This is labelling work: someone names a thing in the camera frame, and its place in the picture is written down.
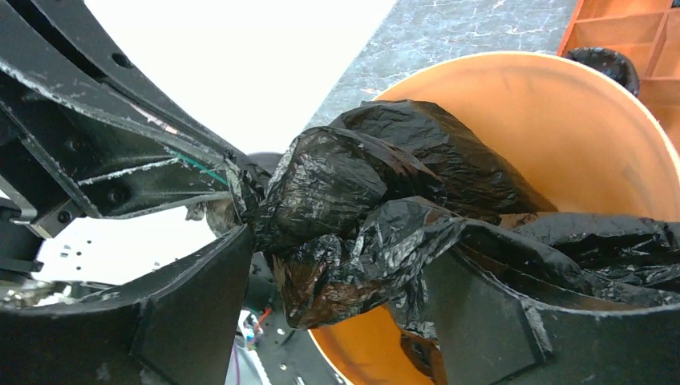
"screw hole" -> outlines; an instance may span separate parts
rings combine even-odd
[[[132,65],[132,62],[130,61],[130,59],[128,59],[127,56],[119,52],[116,52],[113,55],[111,55],[111,59],[113,59],[113,61],[122,68],[127,68],[129,70],[135,67]]]
[[[57,221],[59,221],[59,223],[62,225],[65,225],[71,221],[72,217],[73,216],[68,211],[62,211],[61,213],[57,214]]]

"green wire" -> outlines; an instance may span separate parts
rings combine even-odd
[[[222,183],[223,185],[229,187],[229,182],[228,182],[225,178],[223,178],[223,177],[217,175],[217,173],[215,173],[213,170],[211,170],[211,169],[205,167],[203,164],[198,163],[198,162],[195,161],[194,159],[189,158],[188,156],[186,156],[186,155],[184,155],[184,154],[180,154],[180,153],[178,153],[177,151],[173,151],[173,150],[171,150],[170,148],[166,148],[165,151],[168,152],[168,153],[170,153],[170,154],[173,155],[173,156],[176,156],[176,157],[182,159],[183,161],[189,163],[189,164],[192,165],[193,167],[196,167],[196,168],[200,169],[202,172],[205,172],[206,174],[208,174],[208,175],[212,176],[213,178],[215,178],[215,180],[217,180],[218,182],[220,182],[220,183]]]

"screw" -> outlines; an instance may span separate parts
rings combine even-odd
[[[68,211],[62,211],[61,213],[57,214],[57,221],[62,225],[70,222],[72,218],[73,216]]]
[[[108,201],[113,203],[114,205],[123,203],[123,201],[125,201],[125,196],[126,196],[125,190],[117,187],[108,190],[107,194]]]
[[[76,139],[76,138],[71,138],[66,142],[66,146],[68,147],[69,150],[73,152],[78,152],[83,149],[84,145],[83,142]]]

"wire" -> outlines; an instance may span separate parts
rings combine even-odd
[[[255,324],[255,326],[253,326],[253,333],[255,334],[255,336],[253,337],[253,340],[251,340],[250,343],[248,344],[248,350],[249,351],[253,349],[253,345],[255,344],[255,342],[257,342],[257,329],[262,330],[262,333],[265,332],[262,329],[261,324],[265,321],[265,319],[267,319],[267,317],[269,317],[270,314],[272,314],[271,308],[265,310],[265,313],[262,314],[260,316],[260,318],[257,319],[257,323]]]
[[[236,385],[241,385],[241,369],[239,368],[236,344],[232,345],[232,359],[234,360],[234,370],[236,371]]]

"trash bag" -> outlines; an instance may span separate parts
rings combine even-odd
[[[680,249],[675,236],[679,229],[680,224],[647,218],[550,213],[514,229],[512,233],[520,236],[515,240],[499,242],[503,238],[498,236],[506,231],[500,228],[494,230],[495,235],[472,230],[474,235],[468,234],[453,249],[478,264],[480,257],[489,258],[575,293],[631,305],[628,309],[646,308],[680,303]],[[506,241],[532,245],[542,257],[554,261],[568,259],[572,265],[565,264],[571,266],[566,271],[571,274],[566,276],[571,278],[555,280],[524,265],[520,255],[512,252],[514,248],[504,245]],[[427,305],[427,287],[422,278],[416,278],[388,303],[388,309],[404,330],[435,341]]]
[[[565,58],[601,72],[621,84],[633,96],[640,93],[640,77],[633,62],[621,52],[603,47],[581,47],[565,54]]]
[[[370,210],[413,196],[446,202],[443,182],[409,152],[360,132],[310,128],[269,181],[254,226],[257,247],[286,263],[287,251],[327,234],[352,239]]]
[[[442,352],[432,341],[409,333],[402,333],[399,345],[413,366],[435,385],[447,385]]]
[[[361,132],[412,153],[444,181],[444,207],[463,217],[496,225],[499,214],[556,211],[504,158],[435,103],[366,102],[342,113],[330,126]]]
[[[680,224],[624,215],[559,213],[516,233],[560,250],[603,278],[680,293]]]
[[[324,326],[394,300],[404,290],[423,290],[423,267],[449,250],[461,257],[478,253],[543,282],[607,301],[638,307],[680,302],[680,294],[598,277],[536,239],[457,216],[422,197],[409,197],[370,212],[355,241],[325,235],[296,250],[290,258],[297,262],[293,268],[280,261],[277,279],[283,283],[286,316],[294,327]],[[305,263],[315,277],[303,274],[307,285],[296,286],[301,279],[294,275]],[[301,290],[304,301],[296,297]]]

